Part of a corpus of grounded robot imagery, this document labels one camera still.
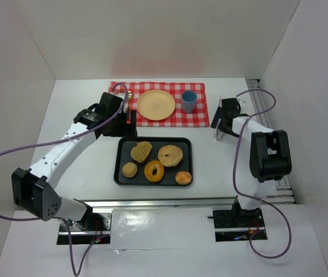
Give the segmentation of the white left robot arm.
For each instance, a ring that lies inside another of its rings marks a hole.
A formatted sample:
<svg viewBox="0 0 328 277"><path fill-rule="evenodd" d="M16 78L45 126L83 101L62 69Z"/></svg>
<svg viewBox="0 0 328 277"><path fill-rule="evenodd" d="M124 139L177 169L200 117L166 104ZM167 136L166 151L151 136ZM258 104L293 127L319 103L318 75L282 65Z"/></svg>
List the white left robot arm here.
<svg viewBox="0 0 328 277"><path fill-rule="evenodd" d="M15 205L43 221L70 219L88 227L101 220L90 205L60 197L55 188L66 170L100 136L123 137L137 133L135 114L123 104L132 98L132 92L116 95L103 93L99 103L76 115L61 143L30 168L17 168L12 174Z"/></svg>

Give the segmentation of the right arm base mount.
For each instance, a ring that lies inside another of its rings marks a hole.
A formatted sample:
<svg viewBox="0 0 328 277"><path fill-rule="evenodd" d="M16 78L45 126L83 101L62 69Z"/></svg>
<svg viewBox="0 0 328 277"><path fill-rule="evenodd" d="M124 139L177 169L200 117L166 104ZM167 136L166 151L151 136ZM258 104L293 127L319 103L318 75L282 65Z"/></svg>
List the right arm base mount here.
<svg viewBox="0 0 328 277"><path fill-rule="evenodd" d="M213 210L207 216L213 222L216 242L266 240L267 233L261 210L255 215L235 219L230 209Z"/></svg>

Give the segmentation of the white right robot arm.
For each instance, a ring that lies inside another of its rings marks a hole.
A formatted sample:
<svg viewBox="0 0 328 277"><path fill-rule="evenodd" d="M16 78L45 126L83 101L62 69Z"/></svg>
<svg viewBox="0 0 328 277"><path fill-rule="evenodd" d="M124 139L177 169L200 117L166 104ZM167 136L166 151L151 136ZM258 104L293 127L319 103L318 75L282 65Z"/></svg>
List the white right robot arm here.
<svg viewBox="0 0 328 277"><path fill-rule="evenodd" d="M244 180L236 183L240 192L235 207L243 213L258 209L276 181L292 171L286 131L267 128L251 119L242 113L240 100L236 98L218 101L210 127L216 130L217 141L223 135L240 139L237 162L246 165L248 171Z"/></svg>

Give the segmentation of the small round tan muffin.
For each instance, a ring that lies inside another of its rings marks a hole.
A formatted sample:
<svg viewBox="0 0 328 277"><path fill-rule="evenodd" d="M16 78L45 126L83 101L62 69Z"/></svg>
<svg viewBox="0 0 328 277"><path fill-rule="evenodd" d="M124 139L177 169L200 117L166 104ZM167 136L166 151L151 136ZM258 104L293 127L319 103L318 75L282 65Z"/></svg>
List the small round tan muffin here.
<svg viewBox="0 0 328 277"><path fill-rule="evenodd" d="M122 174L126 178L133 178L138 171L138 167L133 162L128 162L122 167Z"/></svg>

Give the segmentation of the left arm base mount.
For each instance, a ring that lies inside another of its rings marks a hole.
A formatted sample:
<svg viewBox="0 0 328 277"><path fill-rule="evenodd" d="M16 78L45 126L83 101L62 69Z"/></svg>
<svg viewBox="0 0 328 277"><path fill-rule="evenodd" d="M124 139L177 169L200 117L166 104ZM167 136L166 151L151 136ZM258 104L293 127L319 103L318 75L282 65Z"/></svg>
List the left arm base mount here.
<svg viewBox="0 0 328 277"><path fill-rule="evenodd" d="M108 245L111 242L112 211L100 213L101 219L94 221L91 226L84 227L79 223L68 219L71 243L73 245L89 245L92 242L97 245Z"/></svg>

